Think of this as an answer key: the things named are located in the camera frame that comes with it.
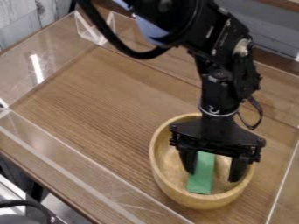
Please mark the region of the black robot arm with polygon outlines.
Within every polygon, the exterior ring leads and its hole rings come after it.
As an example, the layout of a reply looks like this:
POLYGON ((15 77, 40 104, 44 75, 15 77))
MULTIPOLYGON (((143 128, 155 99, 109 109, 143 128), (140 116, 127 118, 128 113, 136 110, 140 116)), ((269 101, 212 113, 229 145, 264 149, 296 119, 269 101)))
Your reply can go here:
POLYGON ((200 151, 231 158, 228 181, 237 182, 247 168, 260 160, 263 137, 239 126, 233 117, 239 105, 249 102, 260 89, 261 75, 252 55, 252 37, 239 19, 219 7, 215 0, 113 0, 135 14, 135 21, 155 49, 137 52, 124 44, 100 15, 92 0, 77 0, 97 30, 111 45, 127 56, 149 60, 173 47, 183 47, 195 59, 200 75, 201 116, 169 124, 169 145, 179 151, 184 170, 195 173, 200 151))

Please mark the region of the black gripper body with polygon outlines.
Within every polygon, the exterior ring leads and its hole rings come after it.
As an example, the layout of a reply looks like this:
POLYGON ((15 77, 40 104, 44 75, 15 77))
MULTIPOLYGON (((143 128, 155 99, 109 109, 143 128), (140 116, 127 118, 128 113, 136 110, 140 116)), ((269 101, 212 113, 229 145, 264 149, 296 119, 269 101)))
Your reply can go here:
POLYGON ((171 145, 177 151, 188 148, 231 158, 245 154, 251 164, 260 161, 265 139, 244 130, 231 117, 224 119, 204 115, 172 122, 169 131, 171 145))

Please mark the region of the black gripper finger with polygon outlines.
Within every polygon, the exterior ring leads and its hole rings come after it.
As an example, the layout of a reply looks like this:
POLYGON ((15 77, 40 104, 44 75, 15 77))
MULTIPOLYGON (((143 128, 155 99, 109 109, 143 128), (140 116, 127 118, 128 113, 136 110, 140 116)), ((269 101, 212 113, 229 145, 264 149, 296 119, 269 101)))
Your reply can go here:
POLYGON ((251 166, 251 160, 245 154, 241 154, 239 157, 233 157, 231 159, 228 181, 239 182, 240 179, 243 178, 249 166, 251 166))
POLYGON ((184 170, 193 175, 197 165, 199 151, 195 149, 181 148, 179 150, 179 155, 184 170))

